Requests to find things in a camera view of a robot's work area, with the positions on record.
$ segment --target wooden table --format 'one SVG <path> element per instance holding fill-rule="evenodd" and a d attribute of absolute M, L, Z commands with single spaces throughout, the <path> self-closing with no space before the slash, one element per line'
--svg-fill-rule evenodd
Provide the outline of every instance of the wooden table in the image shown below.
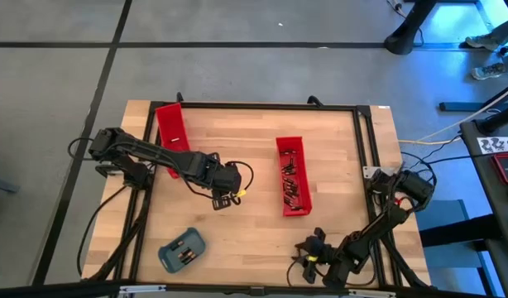
<path fill-rule="evenodd" d="M 142 138 L 150 101 L 130 100 L 121 127 Z M 398 166 L 400 149 L 388 107 L 371 107 L 382 166 Z M 186 131 L 194 151 L 217 151 L 222 162 L 240 160 L 255 171 L 254 182 L 241 205 L 214 211 L 209 199 L 190 193 L 181 180 L 173 180 L 158 167 L 150 213 L 138 269 L 138 281 L 209 285 L 287 286 L 285 271 L 296 250 L 294 245 L 311 235 L 315 227 L 326 241 L 340 244 L 349 233 L 368 224 L 352 114 L 329 111 L 287 111 L 215 108 L 183 109 Z M 366 124 L 362 119 L 366 135 Z M 151 130 L 155 140 L 156 123 Z M 309 186 L 311 214 L 282 216 L 279 167 L 275 137 L 302 136 Z M 366 143 L 368 160 L 370 152 Z M 239 169 L 249 179 L 245 168 Z M 103 199 L 122 184 L 122 176 L 107 179 Z M 93 230 L 83 277 L 91 276 L 118 245 L 131 191 L 125 189 L 99 213 Z M 166 272 L 158 260 L 159 247 L 188 227 L 199 230 L 207 243 L 204 255 L 176 274 Z M 414 215 L 394 230 L 401 255 L 418 277 L 430 283 Z M 122 276 L 131 265 L 132 248 Z M 388 254 L 383 249 L 386 279 L 392 283 Z M 320 267 L 325 272 L 327 267 Z M 311 286 L 301 277 L 301 266 L 290 273 L 293 285 Z M 370 280 L 372 264 L 348 282 Z M 323 286 L 317 278 L 314 286 Z"/>

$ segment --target black metal frame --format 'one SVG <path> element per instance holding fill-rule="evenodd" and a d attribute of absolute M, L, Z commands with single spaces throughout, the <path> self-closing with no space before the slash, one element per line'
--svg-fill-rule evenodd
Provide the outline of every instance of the black metal frame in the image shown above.
<path fill-rule="evenodd" d="M 146 122 L 146 128 L 144 133 L 144 141 L 149 141 L 150 135 L 151 135 L 151 128 L 153 124 L 153 119 L 155 117 L 155 110 L 159 107 L 173 104 L 173 103 L 180 103 L 182 108 L 221 108 L 221 109 L 270 109 L 270 110 L 309 110 L 309 111 L 341 111 L 341 112 L 350 112 L 352 113 L 352 119 L 353 119 L 353 126 L 355 129 L 355 136 L 357 140 L 357 151 L 359 154 L 359 161 L 361 166 L 361 175 L 362 175 L 362 183 L 364 187 L 364 194 L 367 201 L 367 212 L 369 220 L 372 221 L 376 217 L 376 210 L 375 210 L 375 204 L 371 197 L 371 194 L 367 192 L 366 190 L 366 182 L 364 175 L 362 173 L 362 168 L 364 166 L 367 166 L 367 157 L 366 157 L 366 150 L 364 148 L 364 140 L 362 135 L 362 127 L 361 127 L 361 121 L 360 116 L 363 116 L 367 125 L 367 136 L 369 140 L 370 145 L 370 152 L 372 156 L 372 164 L 374 166 L 379 166 L 379 153 L 377 151 L 377 145 L 376 145 L 376 139 L 375 139 L 375 133 L 373 129 L 373 122 L 371 120 L 371 110 L 369 106 L 351 106 L 351 105 L 324 105 L 322 104 L 317 98 L 314 96 L 310 96 L 308 98 L 308 104 L 292 104 L 292 103 L 204 103 L 204 102 L 197 102 L 197 103 L 190 103 L 185 102 L 182 94 L 177 94 L 177 101 L 176 102 L 151 102 L 149 107 L 149 112 L 147 115 L 147 122 Z M 155 144 L 160 144 L 160 134 L 157 134 Z M 152 177 L 151 185 L 154 182 L 154 176 Z M 151 192 L 152 190 L 146 190 L 145 199 L 144 200 L 150 200 L 151 199 Z M 130 207 L 133 207 L 134 211 L 134 204 L 136 203 L 137 195 L 134 195 L 132 193 L 132 200 L 134 199 L 134 202 L 129 203 Z M 126 227 L 128 224 L 132 222 L 133 218 L 133 212 L 127 211 L 126 218 L 125 218 L 125 224 L 124 227 Z M 131 263 L 131 270 L 129 272 L 129 280 L 130 281 L 136 281 L 137 279 L 137 269 L 138 264 L 140 261 L 140 253 L 143 245 L 144 240 L 144 232 L 145 232 L 145 225 L 143 229 L 138 233 L 136 241 L 135 241 L 135 247 L 132 255 L 132 263 Z M 392 240 L 393 234 L 390 232 L 388 234 L 388 237 Z M 383 264 L 383 258 L 381 255 L 380 245 L 379 242 L 376 242 L 374 244 L 373 254 L 372 257 L 374 257 L 374 270 L 376 272 L 377 280 L 379 283 L 379 286 L 386 286 L 386 277 L 385 277 L 385 268 Z M 114 279 L 121 277 L 121 267 L 124 263 L 124 260 L 122 259 L 116 268 L 115 272 L 119 272 L 118 274 L 115 273 Z M 392 268 L 392 274 L 394 277 L 394 284 L 396 286 L 402 286 L 401 277 L 400 277 L 400 271 L 397 268 L 397 266 L 393 263 L 393 260 L 391 260 L 391 268 Z M 252 294 L 252 287 L 251 286 L 229 286 L 229 285 L 184 285 L 184 284 L 167 284 L 168 288 L 176 288 L 177 286 L 181 287 L 188 287 L 191 291 L 211 291 L 211 289 L 215 289 L 215 291 L 221 291 L 224 293 L 251 293 Z M 273 292 L 275 289 L 278 289 L 277 292 L 281 294 L 294 294 L 298 293 L 295 289 L 298 288 L 286 288 L 286 287 L 272 287 L 272 286 L 258 286 L 255 287 L 258 288 L 257 293 L 265 293 L 266 290 L 271 290 Z M 302 294 L 333 294 L 332 290 L 329 290 L 327 288 L 314 288 L 314 287 L 301 287 L 300 293 Z"/>

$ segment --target metal bracket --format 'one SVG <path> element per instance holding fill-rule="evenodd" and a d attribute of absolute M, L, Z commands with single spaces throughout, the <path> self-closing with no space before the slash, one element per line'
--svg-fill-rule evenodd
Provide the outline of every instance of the metal bracket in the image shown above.
<path fill-rule="evenodd" d="M 393 167 L 384 167 L 384 166 L 364 166 L 362 168 L 362 175 L 364 175 L 365 179 L 370 179 L 377 170 L 382 170 L 387 175 L 393 175 L 394 172 L 397 171 L 397 168 Z"/>
<path fill-rule="evenodd" d="M 357 105 L 357 111 L 361 113 L 364 117 L 369 118 L 371 117 L 371 110 L 370 106 L 365 105 Z"/>
<path fill-rule="evenodd" d="M 373 290 L 349 290 L 349 296 L 366 297 L 366 298 L 395 298 L 394 292 L 373 291 Z"/>
<path fill-rule="evenodd" d="M 120 286 L 120 295 L 131 293 L 152 293 L 158 291 L 165 291 L 165 285 L 153 286 Z"/>
<path fill-rule="evenodd" d="M 265 287 L 264 286 L 251 286 L 251 290 L 248 293 L 250 296 L 265 296 Z"/>

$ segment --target sticker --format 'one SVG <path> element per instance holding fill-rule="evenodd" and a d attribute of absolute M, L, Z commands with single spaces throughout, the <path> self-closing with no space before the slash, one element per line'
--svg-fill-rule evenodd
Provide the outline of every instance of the sticker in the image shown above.
<path fill-rule="evenodd" d="M 508 137 L 477 137 L 482 154 L 508 152 Z"/>

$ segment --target sneaker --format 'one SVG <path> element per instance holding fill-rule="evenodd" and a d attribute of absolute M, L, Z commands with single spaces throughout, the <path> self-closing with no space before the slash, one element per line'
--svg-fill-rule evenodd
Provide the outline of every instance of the sneaker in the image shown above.
<path fill-rule="evenodd" d="M 478 80 L 498 78 L 506 73 L 506 67 L 502 63 L 495 63 L 494 65 L 477 67 L 471 70 L 473 78 Z"/>
<path fill-rule="evenodd" d="M 494 51 L 499 47 L 499 44 L 496 42 L 495 39 L 491 37 L 491 34 L 466 37 L 466 43 L 470 47 L 474 48 L 485 47 L 490 51 Z"/>

